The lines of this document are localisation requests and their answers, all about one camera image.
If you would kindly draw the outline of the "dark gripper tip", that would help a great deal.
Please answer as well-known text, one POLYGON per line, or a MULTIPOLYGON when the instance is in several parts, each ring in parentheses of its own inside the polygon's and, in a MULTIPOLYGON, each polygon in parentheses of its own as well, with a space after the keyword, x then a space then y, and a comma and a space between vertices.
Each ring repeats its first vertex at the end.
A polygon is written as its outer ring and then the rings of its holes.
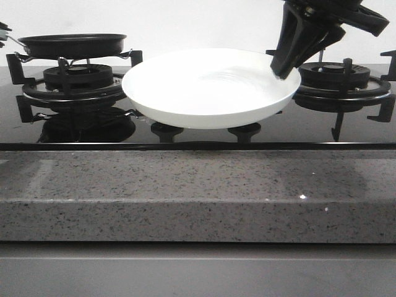
POLYGON ((7 24, 0 22, 0 48, 4 47, 11 31, 12 29, 7 24))

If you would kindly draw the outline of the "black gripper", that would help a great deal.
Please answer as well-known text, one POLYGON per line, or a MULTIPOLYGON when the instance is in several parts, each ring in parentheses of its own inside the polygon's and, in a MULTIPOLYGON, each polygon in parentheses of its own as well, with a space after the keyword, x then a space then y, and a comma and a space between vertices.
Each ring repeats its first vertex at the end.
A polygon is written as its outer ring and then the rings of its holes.
POLYGON ((340 25, 351 25, 377 37, 389 24, 389 20, 364 7, 361 1, 285 3, 280 38, 270 65, 281 79, 286 79, 293 68, 300 67, 316 53, 340 41, 346 34, 340 25))

